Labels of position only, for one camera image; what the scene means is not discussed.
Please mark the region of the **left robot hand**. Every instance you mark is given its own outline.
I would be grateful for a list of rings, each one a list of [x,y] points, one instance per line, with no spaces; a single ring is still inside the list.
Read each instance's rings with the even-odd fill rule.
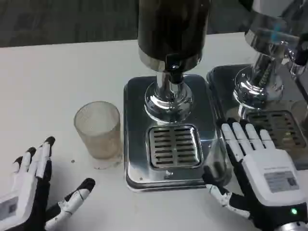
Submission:
[[[54,143],[50,136],[13,162],[12,189],[0,198],[2,231],[54,231],[71,218],[95,187],[95,180],[86,178],[63,200],[47,207]]]

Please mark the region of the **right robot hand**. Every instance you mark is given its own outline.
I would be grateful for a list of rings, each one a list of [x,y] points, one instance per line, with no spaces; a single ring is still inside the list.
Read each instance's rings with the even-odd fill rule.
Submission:
[[[307,230],[308,198],[287,151],[275,146],[266,129],[247,120],[219,119],[217,127],[242,194],[219,185],[209,167],[204,167],[208,192],[261,231]]]

